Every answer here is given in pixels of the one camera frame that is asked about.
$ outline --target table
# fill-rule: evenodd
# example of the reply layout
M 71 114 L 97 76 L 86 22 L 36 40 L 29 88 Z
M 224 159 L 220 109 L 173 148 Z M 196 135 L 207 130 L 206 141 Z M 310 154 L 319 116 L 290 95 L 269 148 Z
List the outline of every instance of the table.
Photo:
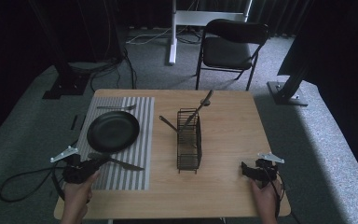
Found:
M 241 162 L 254 165 L 269 142 L 248 91 L 215 91 L 200 111 L 202 159 L 194 171 L 176 169 L 176 133 L 159 120 L 175 123 L 182 107 L 197 107 L 207 91 L 98 90 L 94 97 L 154 97 L 147 190 L 94 190 L 85 218 L 255 217 L 257 212 Z M 54 216 L 61 218 L 63 201 Z M 290 214 L 284 197 L 280 216 Z
M 214 19 L 227 19 L 232 21 L 247 21 L 252 0 L 247 1 L 243 13 L 212 12 L 212 11 L 185 11 L 176 10 L 176 0 L 172 0 L 172 38 L 170 49 L 170 64 L 176 61 L 176 25 L 206 26 Z

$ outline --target placemat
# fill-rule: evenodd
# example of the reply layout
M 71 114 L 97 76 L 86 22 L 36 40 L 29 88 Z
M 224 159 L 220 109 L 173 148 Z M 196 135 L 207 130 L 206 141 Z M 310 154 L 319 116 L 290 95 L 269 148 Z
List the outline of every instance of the placemat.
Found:
M 143 190 L 149 188 L 150 151 L 153 131 L 154 97 L 94 97 L 79 136 L 77 148 L 82 161 L 88 159 L 91 152 L 96 152 L 87 141 L 87 131 L 91 123 L 102 114 L 112 109 L 97 109 L 98 105 L 136 107 L 131 113 L 139 121 L 140 132 L 135 142 L 126 149 L 113 154 L 112 158 L 145 168 L 143 171 L 130 171 L 120 165 L 108 162 L 100 167 L 101 175 L 93 184 L 93 189 L 127 189 Z

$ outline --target carpeted floor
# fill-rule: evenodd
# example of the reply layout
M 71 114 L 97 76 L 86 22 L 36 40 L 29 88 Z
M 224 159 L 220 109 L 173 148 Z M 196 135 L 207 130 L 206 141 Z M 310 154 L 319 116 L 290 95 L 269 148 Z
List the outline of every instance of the carpeted floor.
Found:
M 160 34 L 164 30 L 131 31 Z M 197 41 L 193 35 L 180 35 Z M 126 45 L 131 66 L 136 71 L 137 89 L 194 90 L 193 77 L 200 45 L 179 42 L 175 65 L 168 65 L 170 40 L 161 36 L 136 39 Z M 267 86 L 277 77 L 292 38 L 273 37 L 260 51 L 250 92 L 260 113 L 271 150 L 284 158 L 280 166 L 294 216 L 280 217 L 279 223 L 358 223 L 358 164 L 317 87 L 307 82 L 300 86 L 309 105 L 275 105 Z M 100 64 L 73 63 L 88 69 Z M 244 90 L 249 73 L 238 81 L 235 74 L 210 73 L 201 77 L 201 90 Z M 57 77 L 53 66 L 37 77 L 0 128 L 0 186 L 8 177 L 21 172 L 49 168 L 49 158 L 62 152 L 78 138 L 81 125 L 74 117 L 84 118 L 93 90 L 130 89 L 131 70 L 123 62 L 94 74 L 81 96 L 62 96 L 42 100 Z M 16 198 L 29 192 L 48 171 L 24 176 L 7 186 L 6 197 Z M 47 182 L 29 198 L 18 203 L 0 200 L 0 223 L 58 223 L 53 210 L 58 195 Z M 85 220 L 84 223 L 106 223 Z M 257 217 L 228 217 L 228 224 L 260 223 Z

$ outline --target plate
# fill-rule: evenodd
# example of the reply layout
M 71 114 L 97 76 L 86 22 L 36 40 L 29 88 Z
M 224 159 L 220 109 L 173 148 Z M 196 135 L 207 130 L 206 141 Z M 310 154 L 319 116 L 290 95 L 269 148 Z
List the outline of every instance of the plate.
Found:
M 87 131 L 89 145 L 102 153 L 116 153 L 132 145 L 139 134 L 139 122 L 125 111 L 112 111 L 95 119 Z

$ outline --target black wire rack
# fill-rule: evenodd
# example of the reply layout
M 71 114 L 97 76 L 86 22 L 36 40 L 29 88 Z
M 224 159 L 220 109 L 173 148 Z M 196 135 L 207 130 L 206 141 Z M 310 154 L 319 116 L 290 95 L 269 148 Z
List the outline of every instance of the black wire rack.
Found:
M 182 130 L 195 108 L 182 108 L 177 114 L 177 127 Z M 200 168 L 202 157 L 200 116 L 196 116 L 177 134 L 177 169 L 194 171 Z

